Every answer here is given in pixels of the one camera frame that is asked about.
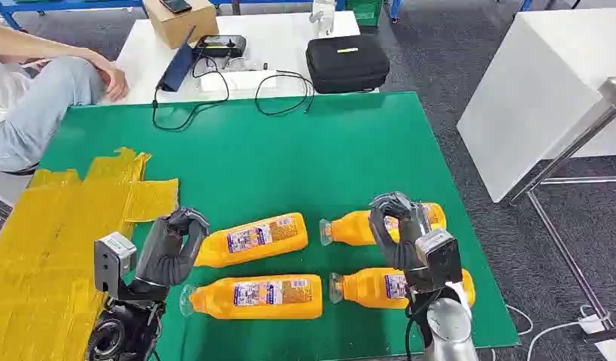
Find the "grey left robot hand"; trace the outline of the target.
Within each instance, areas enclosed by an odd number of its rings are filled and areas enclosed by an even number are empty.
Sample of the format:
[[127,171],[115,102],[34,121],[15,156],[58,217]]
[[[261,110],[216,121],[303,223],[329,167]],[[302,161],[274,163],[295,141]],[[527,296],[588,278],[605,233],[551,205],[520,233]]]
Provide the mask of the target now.
[[130,285],[136,298],[165,300],[170,287],[187,279],[208,235],[208,221],[192,208],[180,207],[157,218],[143,243]]

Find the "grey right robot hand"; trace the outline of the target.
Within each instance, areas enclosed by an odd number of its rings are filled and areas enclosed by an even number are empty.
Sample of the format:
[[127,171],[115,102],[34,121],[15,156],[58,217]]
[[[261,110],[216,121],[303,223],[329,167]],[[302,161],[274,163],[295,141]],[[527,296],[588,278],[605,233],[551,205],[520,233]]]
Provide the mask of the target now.
[[[391,192],[376,196],[369,206],[369,228],[387,265],[404,272],[407,287],[416,293],[433,291],[429,269],[415,247],[415,241],[431,231],[422,204],[402,192]],[[397,220],[398,241],[388,232],[386,217]]]

